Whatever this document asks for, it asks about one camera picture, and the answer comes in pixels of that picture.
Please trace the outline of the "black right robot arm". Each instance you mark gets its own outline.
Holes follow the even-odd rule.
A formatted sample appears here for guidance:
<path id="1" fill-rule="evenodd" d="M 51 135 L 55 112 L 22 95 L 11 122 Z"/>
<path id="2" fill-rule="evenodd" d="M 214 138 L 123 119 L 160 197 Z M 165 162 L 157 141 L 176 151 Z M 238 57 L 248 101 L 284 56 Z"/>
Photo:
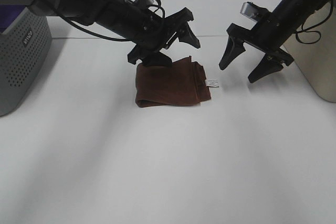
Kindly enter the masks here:
<path id="1" fill-rule="evenodd" d="M 244 44 L 247 43 L 265 54 L 248 76 L 249 82 L 254 83 L 269 74 L 281 71 L 284 66 L 289 66 L 294 61 L 281 46 L 291 35 L 300 32 L 299 26 L 304 24 L 310 15 L 326 3 L 332 2 L 333 0 L 282 0 L 272 12 L 252 2 L 243 3 L 241 14 L 256 24 L 252 29 L 230 24 L 227 28 L 227 46 L 219 68 L 226 69 L 245 51 Z"/>

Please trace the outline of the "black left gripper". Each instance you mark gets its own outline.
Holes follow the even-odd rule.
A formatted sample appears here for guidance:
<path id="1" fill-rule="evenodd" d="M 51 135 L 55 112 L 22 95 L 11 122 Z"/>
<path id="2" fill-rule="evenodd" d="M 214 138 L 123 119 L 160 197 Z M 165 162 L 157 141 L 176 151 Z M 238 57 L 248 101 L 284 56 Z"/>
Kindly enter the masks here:
<path id="1" fill-rule="evenodd" d="M 160 50 L 168 49 L 176 39 L 200 49 L 200 41 L 188 24 L 194 20 L 188 8 L 160 17 L 150 7 L 140 9 L 127 2 L 110 2 L 99 15 L 100 26 L 135 43 L 128 53 L 129 63 L 141 60 L 145 67 L 171 67 L 172 59 Z"/>

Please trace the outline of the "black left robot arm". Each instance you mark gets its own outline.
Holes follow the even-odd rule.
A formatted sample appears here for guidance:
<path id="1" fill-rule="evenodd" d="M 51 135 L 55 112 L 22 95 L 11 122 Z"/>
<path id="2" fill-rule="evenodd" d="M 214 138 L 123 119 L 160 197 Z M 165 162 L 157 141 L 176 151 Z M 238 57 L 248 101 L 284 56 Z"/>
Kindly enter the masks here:
<path id="1" fill-rule="evenodd" d="M 115 41 L 135 44 L 128 53 L 131 64 L 169 67 L 172 60 L 161 50 L 174 41 L 201 46 L 188 25 L 194 19 L 192 12 L 184 8 L 170 16 L 158 15 L 160 0 L 1 0 L 1 4 L 22 5 L 37 16 L 58 16 L 84 32 L 98 24 L 116 33 Z"/>

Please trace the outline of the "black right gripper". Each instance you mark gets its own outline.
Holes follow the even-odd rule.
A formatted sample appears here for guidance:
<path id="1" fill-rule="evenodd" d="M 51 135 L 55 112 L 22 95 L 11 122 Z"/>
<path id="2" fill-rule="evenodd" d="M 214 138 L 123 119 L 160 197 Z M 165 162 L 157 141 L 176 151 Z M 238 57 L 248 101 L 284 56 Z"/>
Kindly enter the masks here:
<path id="1" fill-rule="evenodd" d="M 234 59 L 245 52 L 244 43 L 267 54 L 248 76 L 250 83 L 281 71 L 283 69 L 282 63 L 289 66 L 293 62 L 293 57 L 280 49 L 282 44 L 290 37 L 291 31 L 288 28 L 283 28 L 272 12 L 267 13 L 250 30 L 232 23 L 226 31 L 228 41 L 219 62 L 220 70 L 226 69 Z"/>

